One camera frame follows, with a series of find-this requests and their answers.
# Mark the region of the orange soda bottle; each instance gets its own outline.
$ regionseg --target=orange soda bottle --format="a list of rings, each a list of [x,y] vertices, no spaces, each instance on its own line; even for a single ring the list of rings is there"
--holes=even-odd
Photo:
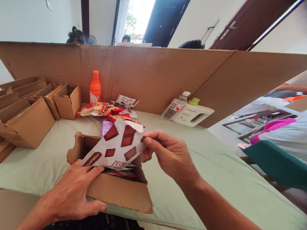
[[[90,103],[100,102],[101,84],[99,79],[99,71],[93,71],[93,79],[90,84]]]

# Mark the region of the pink fabric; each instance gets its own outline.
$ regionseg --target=pink fabric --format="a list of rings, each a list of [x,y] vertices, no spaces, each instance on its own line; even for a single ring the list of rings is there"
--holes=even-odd
[[[265,124],[264,131],[256,134],[255,136],[252,136],[250,138],[250,143],[253,145],[253,144],[256,144],[258,141],[260,141],[260,139],[258,137],[260,134],[279,129],[283,126],[287,126],[287,125],[291,124],[292,122],[296,122],[296,119],[295,118],[287,118],[287,119],[283,119],[283,120],[268,121]]]

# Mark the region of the wall switch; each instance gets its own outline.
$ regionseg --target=wall switch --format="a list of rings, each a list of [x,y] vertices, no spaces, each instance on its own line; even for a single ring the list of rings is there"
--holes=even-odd
[[[48,0],[46,0],[46,4],[47,4],[47,7],[48,7],[49,10],[53,10],[52,5]]]

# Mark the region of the door handle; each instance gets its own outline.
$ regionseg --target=door handle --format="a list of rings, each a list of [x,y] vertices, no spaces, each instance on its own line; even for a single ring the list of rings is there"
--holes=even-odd
[[[229,25],[229,27],[226,29],[226,31],[223,33],[223,35],[220,37],[219,40],[222,40],[230,30],[236,28],[236,27],[234,27],[234,24],[236,24],[236,21],[233,21],[233,22]]]

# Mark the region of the teal chair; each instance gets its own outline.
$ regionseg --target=teal chair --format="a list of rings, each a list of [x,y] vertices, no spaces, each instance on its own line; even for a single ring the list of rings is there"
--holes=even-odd
[[[259,141],[243,152],[279,185],[307,191],[307,163],[270,141]]]

